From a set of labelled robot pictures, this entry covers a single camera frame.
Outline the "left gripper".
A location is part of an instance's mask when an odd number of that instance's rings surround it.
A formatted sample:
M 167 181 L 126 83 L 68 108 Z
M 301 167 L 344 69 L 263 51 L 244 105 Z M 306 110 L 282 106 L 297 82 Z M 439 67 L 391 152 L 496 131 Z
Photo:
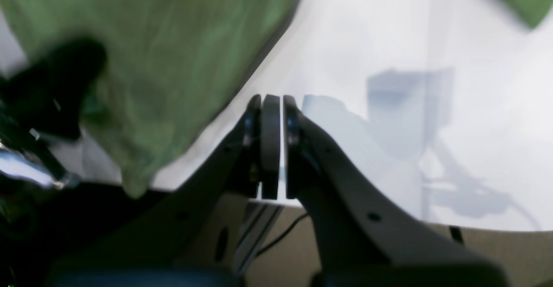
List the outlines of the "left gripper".
M 77 182 L 49 144 L 81 137 L 81 107 L 107 59 L 99 41 L 74 38 L 49 49 L 9 79 L 1 79 L 2 177 L 45 189 Z

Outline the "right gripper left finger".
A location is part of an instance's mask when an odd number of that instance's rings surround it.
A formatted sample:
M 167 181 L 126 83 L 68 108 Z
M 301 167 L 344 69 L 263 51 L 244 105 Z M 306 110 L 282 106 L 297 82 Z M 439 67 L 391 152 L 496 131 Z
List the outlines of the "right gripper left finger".
M 280 98 L 255 95 L 213 153 L 152 209 L 88 248 L 63 257 L 49 287 L 231 287 L 229 271 L 174 268 L 177 253 L 199 233 L 223 193 L 278 197 Z

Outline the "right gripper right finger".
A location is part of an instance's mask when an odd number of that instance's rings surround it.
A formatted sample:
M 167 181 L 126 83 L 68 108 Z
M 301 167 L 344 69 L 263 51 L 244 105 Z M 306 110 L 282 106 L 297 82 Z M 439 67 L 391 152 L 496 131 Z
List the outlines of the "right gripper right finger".
M 313 287 L 508 287 L 493 261 L 395 205 L 339 145 L 283 98 L 286 195 L 308 212 L 321 271 Z

